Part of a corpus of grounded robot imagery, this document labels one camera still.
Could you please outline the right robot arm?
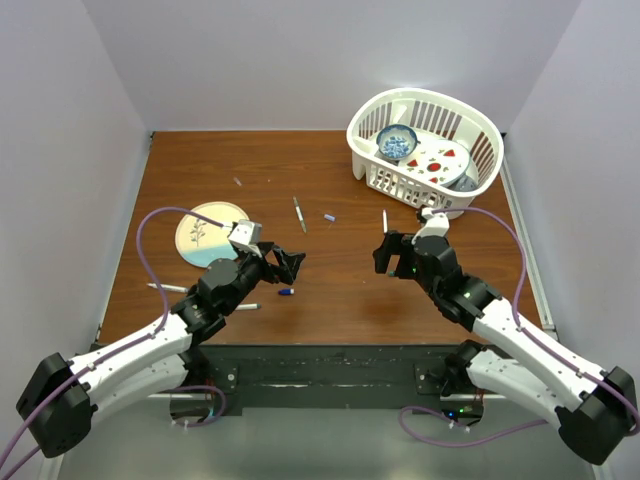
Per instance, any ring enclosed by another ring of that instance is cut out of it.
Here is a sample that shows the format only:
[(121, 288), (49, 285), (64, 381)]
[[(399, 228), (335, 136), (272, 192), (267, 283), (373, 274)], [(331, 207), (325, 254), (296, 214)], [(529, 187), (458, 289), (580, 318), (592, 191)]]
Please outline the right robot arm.
[(399, 258), (396, 277), (415, 281), (444, 318), (506, 354), (466, 342), (445, 369), (452, 390), (475, 386), (508, 398), (553, 426), (593, 465), (604, 464), (638, 430), (633, 377), (620, 367), (606, 370), (542, 332), (498, 290), (465, 273), (446, 238), (389, 231), (373, 253), (377, 273), (386, 272), (392, 256)]

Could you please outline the green pen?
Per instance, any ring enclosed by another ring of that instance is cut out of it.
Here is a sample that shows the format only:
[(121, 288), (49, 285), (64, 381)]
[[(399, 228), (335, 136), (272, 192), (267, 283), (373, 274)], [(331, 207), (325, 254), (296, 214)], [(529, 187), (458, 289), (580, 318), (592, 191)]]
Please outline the green pen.
[(301, 229), (304, 234), (307, 234), (308, 230), (307, 230), (306, 222), (305, 222), (299, 201), (296, 196), (293, 196), (293, 204), (294, 204), (294, 209), (295, 209), (298, 221), (300, 223)]

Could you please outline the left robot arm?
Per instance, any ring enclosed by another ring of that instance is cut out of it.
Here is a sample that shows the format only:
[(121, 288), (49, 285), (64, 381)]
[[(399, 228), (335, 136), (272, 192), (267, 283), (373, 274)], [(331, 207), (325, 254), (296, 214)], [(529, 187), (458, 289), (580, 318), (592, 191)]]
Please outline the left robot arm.
[[(161, 312), (151, 305), (146, 289), (135, 285), (141, 278), (141, 272), (133, 271), (133, 243), (127, 241), (102, 323), (107, 332), (99, 335), (108, 346), (139, 344), (154, 330), (152, 325), (133, 330)], [(89, 432), (94, 409), (81, 383), (70, 362), (55, 353), (39, 363), (17, 403), (23, 429), (36, 441), (35, 450), (47, 458), (67, 452)]]

